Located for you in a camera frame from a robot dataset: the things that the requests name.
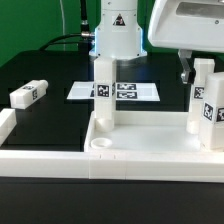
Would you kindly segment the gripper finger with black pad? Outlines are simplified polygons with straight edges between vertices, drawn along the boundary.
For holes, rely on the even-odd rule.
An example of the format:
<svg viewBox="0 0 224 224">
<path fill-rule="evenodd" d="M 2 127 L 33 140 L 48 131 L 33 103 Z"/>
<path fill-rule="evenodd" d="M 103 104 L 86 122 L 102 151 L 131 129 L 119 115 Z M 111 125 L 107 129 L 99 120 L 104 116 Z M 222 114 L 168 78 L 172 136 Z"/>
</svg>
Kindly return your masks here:
<svg viewBox="0 0 224 224">
<path fill-rule="evenodd" d="M 182 82 L 184 84 L 193 84 L 196 76 L 196 70 L 193 67 L 192 51 L 179 49 L 178 57 L 183 68 L 181 73 Z"/>
</svg>

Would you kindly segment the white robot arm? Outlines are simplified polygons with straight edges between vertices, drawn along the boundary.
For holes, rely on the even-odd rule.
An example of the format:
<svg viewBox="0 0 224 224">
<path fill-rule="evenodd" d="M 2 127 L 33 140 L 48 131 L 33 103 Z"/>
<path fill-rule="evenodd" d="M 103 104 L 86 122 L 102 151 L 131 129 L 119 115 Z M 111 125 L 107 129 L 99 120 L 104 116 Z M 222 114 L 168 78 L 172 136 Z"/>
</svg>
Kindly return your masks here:
<svg viewBox="0 0 224 224">
<path fill-rule="evenodd" d="M 224 53 L 224 0 L 156 0 L 148 33 L 137 22 L 138 0 L 101 0 L 92 57 L 133 60 L 146 55 L 143 38 L 154 47 L 176 49 L 182 81 L 192 83 L 188 60 L 194 51 Z"/>
</svg>

